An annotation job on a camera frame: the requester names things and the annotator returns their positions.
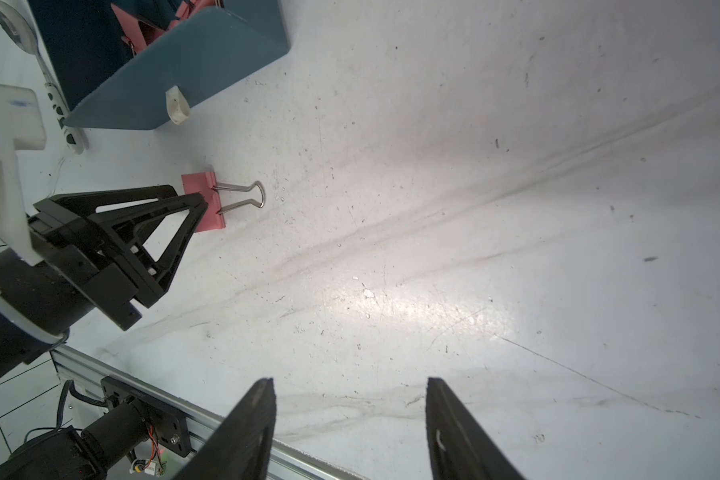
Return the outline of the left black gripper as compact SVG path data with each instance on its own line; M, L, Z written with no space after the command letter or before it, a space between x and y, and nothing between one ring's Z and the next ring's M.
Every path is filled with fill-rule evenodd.
M207 211L169 185L53 195L24 222L0 219L0 334L60 336L97 309L123 330L169 290ZM184 212L158 258L145 242Z

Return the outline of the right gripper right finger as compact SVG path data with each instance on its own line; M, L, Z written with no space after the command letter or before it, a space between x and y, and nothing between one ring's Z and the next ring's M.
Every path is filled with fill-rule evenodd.
M428 379L425 417L430 466L435 479L524 478L441 378Z

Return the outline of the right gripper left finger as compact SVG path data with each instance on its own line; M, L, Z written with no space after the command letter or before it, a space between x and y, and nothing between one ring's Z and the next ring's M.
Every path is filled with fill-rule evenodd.
M274 381L256 381L177 479L264 479L276 421Z

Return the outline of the pink clip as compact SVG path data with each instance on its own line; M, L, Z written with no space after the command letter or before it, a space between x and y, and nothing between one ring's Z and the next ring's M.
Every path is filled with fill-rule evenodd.
M189 20L193 15L200 11L215 7L222 8L223 0L183 0L176 8L174 18L168 24L168 30L178 26L181 22Z
M266 191L260 181L254 181L251 185L234 185L220 183L214 172L192 173L181 176L182 186L185 194L200 194L207 203L207 211L200 220L195 232L207 232L223 230L226 227L225 215L232 210L244 206L263 208L266 204ZM259 199L249 198L229 205L223 205L220 193L223 191L250 193L258 190Z
M165 33L158 26L125 11L114 3L111 3L110 7L122 30L121 40L130 48L133 55L143 52Z

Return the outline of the teal bottom drawer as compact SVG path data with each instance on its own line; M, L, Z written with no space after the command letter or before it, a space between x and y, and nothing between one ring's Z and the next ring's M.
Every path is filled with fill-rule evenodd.
M153 130L169 120L170 88L196 106L290 49L277 1L224 1L168 30L181 2L29 2L70 110L67 125ZM111 3L165 33L133 55Z

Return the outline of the pink clip top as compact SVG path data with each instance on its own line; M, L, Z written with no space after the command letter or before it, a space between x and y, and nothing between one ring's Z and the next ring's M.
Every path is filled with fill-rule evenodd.
M200 11L215 7L222 8L223 0L183 0L176 8L174 18L168 24L168 30L178 26L181 22L189 20L193 15Z

